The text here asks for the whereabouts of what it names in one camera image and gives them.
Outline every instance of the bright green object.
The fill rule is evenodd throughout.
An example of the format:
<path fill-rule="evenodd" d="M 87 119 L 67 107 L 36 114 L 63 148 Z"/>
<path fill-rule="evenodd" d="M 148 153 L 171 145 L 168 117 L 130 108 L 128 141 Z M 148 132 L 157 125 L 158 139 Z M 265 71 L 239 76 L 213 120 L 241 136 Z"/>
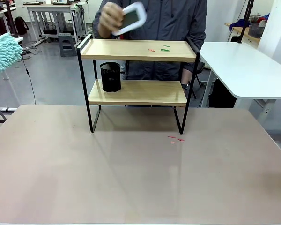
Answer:
<path fill-rule="evenodd" d="M 6 33 L 0 36 L 0 73 L 17 60 L 22 59 L 23 49 L 15 39 Z"/>

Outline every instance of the person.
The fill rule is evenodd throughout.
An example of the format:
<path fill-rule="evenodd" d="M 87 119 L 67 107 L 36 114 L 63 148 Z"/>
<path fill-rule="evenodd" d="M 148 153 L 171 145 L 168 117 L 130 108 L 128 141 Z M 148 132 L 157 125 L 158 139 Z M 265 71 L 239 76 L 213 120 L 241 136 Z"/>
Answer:
<path fill-rule="evenodd" d="M 111 33 L 122 25 L 122 9 L 141 1 L 147 12 L 145 24 L 126 34 L 131 40 L 183 41 L 188 36 L 201 49 L 206 38 L 207 0 L 103 0 L 93 21 L 95 38 L 116 38 Z M 133 80 L 179 79 L 181 63 L 130 61 L 126 78 Z M 184 63 L 181 84 L 187 89 L 193 63 Z"/>

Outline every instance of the black mesh cup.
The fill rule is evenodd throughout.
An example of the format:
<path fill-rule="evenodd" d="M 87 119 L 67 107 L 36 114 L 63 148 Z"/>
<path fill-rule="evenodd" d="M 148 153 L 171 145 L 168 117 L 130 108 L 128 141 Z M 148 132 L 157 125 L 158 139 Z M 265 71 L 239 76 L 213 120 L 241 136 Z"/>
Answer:
<path fill-rule="evenodd" d="M 120 65 L 116 62 L 106 62 L 101 64 L 100 69 L 103 90 L 106 92 L 121 90 Z"/>

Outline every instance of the black backpack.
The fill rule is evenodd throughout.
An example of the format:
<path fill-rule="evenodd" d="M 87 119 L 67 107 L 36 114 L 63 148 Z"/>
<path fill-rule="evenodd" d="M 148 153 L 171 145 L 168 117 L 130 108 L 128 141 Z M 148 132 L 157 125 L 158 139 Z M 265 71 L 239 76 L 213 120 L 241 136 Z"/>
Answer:
<path fill-rule="evenodd" d="M 27 23 L 23 20 L 23 17 L 20 16 L 15 18 L 15 26 L 19 35 L 26 34 L 29 30 Z"/>
<path fill-rule="evenodd" d="M 219 79 L 216 79 L 212 94 L 209 96 L 209 107 L 233 108 L 236 99 L 236 97 L 231 95 L 225 85 Z"/>

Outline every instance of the jacket zipper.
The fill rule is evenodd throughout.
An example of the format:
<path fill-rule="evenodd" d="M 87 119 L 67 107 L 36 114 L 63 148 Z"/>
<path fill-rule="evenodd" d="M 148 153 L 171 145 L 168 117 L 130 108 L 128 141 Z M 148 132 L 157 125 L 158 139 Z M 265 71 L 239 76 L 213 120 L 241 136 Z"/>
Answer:
<path fill-rule="evenodd" d="M 158 27 L 157 27 L 157 37 L 156 37 L 156 41 L 158 40 L 158 36 L 159 36 L 159 27 L 160 27 L 160 19 L 161 19 L 161 10 L 163 7 L 163 0 L 160 0 L 160 7 L 159 7 L 159 20 L 158 20 Z M 154 77 L 154 73 L 155 73 L 155 62 L 153 64 L 153 72 L 151 75 L 151 80 L 153 80 Z"/>

